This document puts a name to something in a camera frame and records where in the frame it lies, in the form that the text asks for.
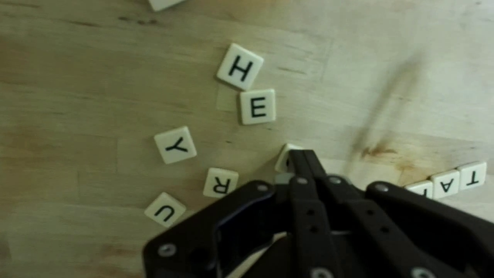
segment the letter h tile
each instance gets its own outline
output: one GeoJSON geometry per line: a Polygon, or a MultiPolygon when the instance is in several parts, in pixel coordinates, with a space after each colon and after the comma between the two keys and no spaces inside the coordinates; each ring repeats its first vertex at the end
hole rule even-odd
{"type": "Polygon", "coordinates": [[[263,67],[263,63],[264,58],[261,55],[232,43],[216,75],[233,86],[250,89],[263,67]]]}

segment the bolt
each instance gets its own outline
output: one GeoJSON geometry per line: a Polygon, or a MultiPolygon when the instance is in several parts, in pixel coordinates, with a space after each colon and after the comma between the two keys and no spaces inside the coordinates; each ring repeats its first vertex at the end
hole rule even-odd
{"type": "Polygon", "coordinates": [[[375,185],[375,188],[377,188],[378,191],[389,191],[389,186],[386,186],[384,183],[378,183],[378,185],[375,185]]]}
{"type": "Polygon", "coordinates": [[[296,177],[296,183],[309,183],[306,177],[296,177]]]}
{"type": "Polygon", "coordinates": [[[337,177],[337,175],[330,175],[330,177],[329,177],[329,182],[332,182],[332,183],[341,183],[341,178],[337,177]]]}
{"type": "Polygon", "coordinates": [[[414,266],[411,271],[412,278],[435,278],[435,274],[429,268],[414,266]]]}
{"type": "Polygon", "coordinates": [[[175,243],[164,243],[158,248],[158,253],[164,257],[175,256],[176,253],[176,245],[175,243]]]}
{"type": "Polygon", "coordinates": [[[334,278],[334,273],[327,268],[318,266],[310,270],[310,278],[334,278]]]}
{"type": "Polygon", "coordinates": [[[264,183],[259,183],[259,185],[258,185],[258,189],[259,189],[259,191],[269,191],[269,186],[264,185],[264,183]]]}

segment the letter r tile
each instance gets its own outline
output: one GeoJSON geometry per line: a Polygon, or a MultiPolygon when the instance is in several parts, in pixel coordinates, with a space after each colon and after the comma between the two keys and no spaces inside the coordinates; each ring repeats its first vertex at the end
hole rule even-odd
{"type": "Polygon", "coordinates": [[[204,195],[222,197],[232,192],[238,185],[239,172],[224,169],[224,168],[210,168],[204,183],[204,195]]]}

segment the letter a tile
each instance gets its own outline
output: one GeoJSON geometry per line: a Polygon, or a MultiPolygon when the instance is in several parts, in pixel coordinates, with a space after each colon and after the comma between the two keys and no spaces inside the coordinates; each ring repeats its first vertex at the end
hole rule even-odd
{"type": "Polygon", "coordinates": [[[460,191],[460,171],[452,169],[431,175],[434,182],[434,198],[452,195],[460,191]]]}

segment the screw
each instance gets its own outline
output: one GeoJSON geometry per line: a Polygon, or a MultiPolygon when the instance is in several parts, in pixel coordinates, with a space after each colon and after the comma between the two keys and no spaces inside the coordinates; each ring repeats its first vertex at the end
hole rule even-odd
{"type": "Polygon", "coordinates": [[[329,182],[332,182],[332,183],[341,183],[341,178],[337,177],[337,175],[330,175],[330,177],[329,177],[329,182]]]}
{"type": "Polygon", "coordinates": [[[310,278],[334,278],[334,273],[327,268],[318,266],[310,270],[310,278]]]}
{"type": "Polygon", "coordinates": [[[375,188],[377,188],[378,191],[389,191],[389,186],[386,186],[384,183],[378,183],[378,185],[375,185],[375,188]]]}
{"type": "Polygon", "coordinates": [[[176,245],[175,243],[164,243],[158,248],[158,253],[164,257],[175,256],[176,253],[176,245]]]}
{"type": "Polygon", "coordinates": [[[296,183],[309,183],[306,177],[296,177],[296,183]]]}
{"type": "Polygon", "coordinates": [[[435,274],[429,268],[414,266],[411,271],[412,278],[435,278],[435,274]]]}
{"type": "Polygon", "coordinates": [[[259,191],[269,191],[269,186],[264,185],[264,183],[259,183],[259,185],[258,185],[258,189],[259,189],[259,191]]]}

